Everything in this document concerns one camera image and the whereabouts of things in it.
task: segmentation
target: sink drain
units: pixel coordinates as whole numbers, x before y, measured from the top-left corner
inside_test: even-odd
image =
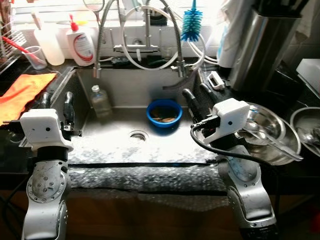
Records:
[[[141,130],[135,130],[129,133],[129,137],[134,142],[145,142],[148,139],[148,134]]]

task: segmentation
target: label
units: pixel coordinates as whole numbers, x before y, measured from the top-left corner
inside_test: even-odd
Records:
[[[85,33],[82,33],[73,41],[73,47],[75,50],[75,53],[81,58],[83,61],[89,63],[94,58],[94,53],[91,49],[91,45],[88,41],[88,38]]]

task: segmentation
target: blue bowl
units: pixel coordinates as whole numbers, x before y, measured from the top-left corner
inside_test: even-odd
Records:
[[[155,109],[156,107],[171,107],[176,110],[178,116],[175,120],[173,120],[171,122],[156,121],[150,115],[150,112],[153,109]],[[175,101],[172,101],[170,99],[155,100],[152,103],[150,103],[149,106],[146,108],[146,116],[148,117],[148,119],[151,121],[152,124],[154,124],[155,126],[157,126],[159,128],[169,128],[169,127],[175,125],[181,119],[182,113],[183,113],[182,107],[178,103],[176,103]]]

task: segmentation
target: faucet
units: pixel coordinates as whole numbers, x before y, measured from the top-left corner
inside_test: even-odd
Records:
[[[97,40],[97,48],[96,48],[96,58],[95,63],[93,67],[93,77],[96,79],[100,79],[101,77],[101,65],[100,65],[100,58],[101,58],[101,44],[102,44],[102,38],[103,38],[103,31],[104,31],[104,25],[106,22],[107,14],[110,10],[110,7],[114,1],[117,1],[118,5],[118,13],[119,13],[119,19],[120,23],[123,23],[126,19],[126,15],[124,13],[124,7],[122,0],[109,0],[104,8],[101,23],[99,26],[99,34],[98,34],[98,40]],[[172,9],[169,7],[166,0],[160,0],[165,8],[167,9],[172,22],[174,26],[174,33],[175,33],[175,40],[177,44],[177,61],[176,66],[171,66],[171,69],[175,72],[178,72],[178,76],[180,78],[184,78],[187,76],[187,69],[189,68],[188,65],[186,65],[184,57],[182,55],[182,47],[181,47],[181,39],[180,39],[180,32],[179,27],[177,24],[177,17],[172,11]],[[146,5],[148,6],[150,3],[150,0],[146,0]],[[150,35],[150,10],[145,10],[145,45],[128,45],[127,46],[130,50],[138,49],[141,53],[143,52],[157,52],[159,50],[158,46],[151,45],[151,35]],[[114,46],[114,51],[120,52],[121,45]]]

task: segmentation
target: red pump cap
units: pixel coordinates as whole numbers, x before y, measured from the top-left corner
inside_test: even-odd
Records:
[[[74,31],[74,32],[78,31],[78,30],[79,30],[79,27],[78,27],[78,25],[74,22],[74,17],[72,16],[72,14],[70,14],[70,19],[71,19],[70,26],[71,26],[72,31]]]

